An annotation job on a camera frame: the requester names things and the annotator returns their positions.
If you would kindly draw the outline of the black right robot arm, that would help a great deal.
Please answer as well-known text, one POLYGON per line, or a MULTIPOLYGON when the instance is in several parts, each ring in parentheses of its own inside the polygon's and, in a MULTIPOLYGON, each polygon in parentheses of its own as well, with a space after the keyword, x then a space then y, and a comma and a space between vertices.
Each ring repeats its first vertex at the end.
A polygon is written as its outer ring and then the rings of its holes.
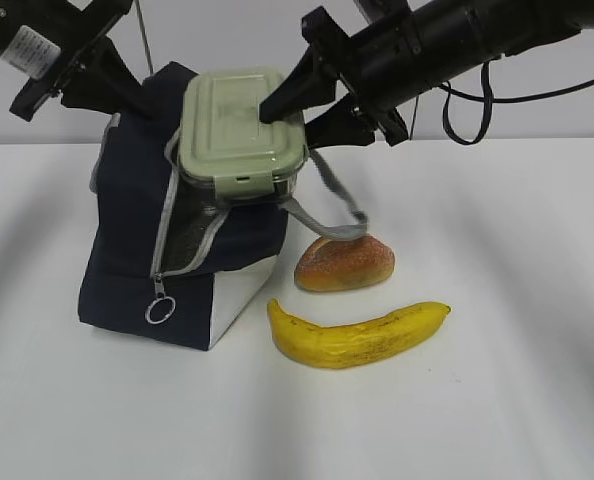
POLYGON ((260 104, 266 124, 315 106, 328 111, 306 125, 309 148, 367 146, 381 132, 395 146, 409 139, 397 109, 480 70, 480 142, 499 98, 490 64, 502 56, 567 40, 594 29, 594 1, 360 1, 368 25, 348 35, 324 7, 301 20, 308 48, 286 79, 260 104))

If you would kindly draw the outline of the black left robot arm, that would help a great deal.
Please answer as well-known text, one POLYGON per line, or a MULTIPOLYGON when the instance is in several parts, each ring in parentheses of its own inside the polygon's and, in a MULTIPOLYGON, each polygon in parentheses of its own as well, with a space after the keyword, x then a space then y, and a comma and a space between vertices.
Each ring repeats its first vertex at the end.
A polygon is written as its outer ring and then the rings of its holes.
POLYGON ((130 72, 108 32, 131 1, 0 0, 0 60, 28 80, 9 111, 29 122, 50 98, 66 108, 106 114, 130 110, 151 118, 155 105, 130 72))

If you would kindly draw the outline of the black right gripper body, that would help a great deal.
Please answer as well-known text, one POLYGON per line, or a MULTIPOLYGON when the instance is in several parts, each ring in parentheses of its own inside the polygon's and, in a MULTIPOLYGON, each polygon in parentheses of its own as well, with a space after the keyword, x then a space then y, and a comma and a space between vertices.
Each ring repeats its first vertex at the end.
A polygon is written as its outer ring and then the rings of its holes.
POLYGON ((417 10, 403 6, 353 37, 324 11, 304 22, 309 47, 330 65, 347 94, 368 115, 386 142, 400 144, 409 130, 400 105, 437 87, 451 88, 453 78, 480 70, 482 116, 477 134, 460 136, 442 110, 442 127, 461 145, 479 143, 488 133, 496 101, 490 65, 502 56, 577 35, 582 26, 561 1, 431 1, 417 10))

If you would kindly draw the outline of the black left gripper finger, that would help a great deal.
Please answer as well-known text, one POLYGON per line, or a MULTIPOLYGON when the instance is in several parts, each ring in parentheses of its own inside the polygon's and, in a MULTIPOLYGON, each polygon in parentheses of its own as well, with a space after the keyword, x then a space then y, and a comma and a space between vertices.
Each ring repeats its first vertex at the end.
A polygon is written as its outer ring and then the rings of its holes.
POLYGON ((156 115, 156 105, 108 37, 100 38, 75 61, 61 93, 66 108, 106 114, 131 111, 149 119, 156 115))

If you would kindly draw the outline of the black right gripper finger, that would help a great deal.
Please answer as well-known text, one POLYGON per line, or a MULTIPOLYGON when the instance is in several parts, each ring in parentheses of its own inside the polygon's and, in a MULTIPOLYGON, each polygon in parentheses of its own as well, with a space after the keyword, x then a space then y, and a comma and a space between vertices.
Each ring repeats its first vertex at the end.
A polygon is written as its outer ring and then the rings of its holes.
POLYGON ((346 94, 325 113, 305 126, 309 149, 368 146, 375 142, 375 127, 354 96, 346 94))
POLYGON ((337 75, 313 48, 308 47, 296 67, 260 104, 265 124, 282 121, 304 110, 327 105, 336 96, 337 75))

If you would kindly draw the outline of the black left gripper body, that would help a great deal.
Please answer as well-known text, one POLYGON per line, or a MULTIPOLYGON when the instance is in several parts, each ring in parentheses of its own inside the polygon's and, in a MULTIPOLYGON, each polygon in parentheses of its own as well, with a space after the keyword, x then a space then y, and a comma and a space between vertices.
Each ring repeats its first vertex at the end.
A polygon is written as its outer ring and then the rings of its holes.
POLYGON ((47 71, 30 75, 10 106, 14 115, 30 121, 61 89, 75 61, 131 10, 129 1, 92 1, 80 9, 69 1, 24 1, 21 24, 59 48, 47 71))

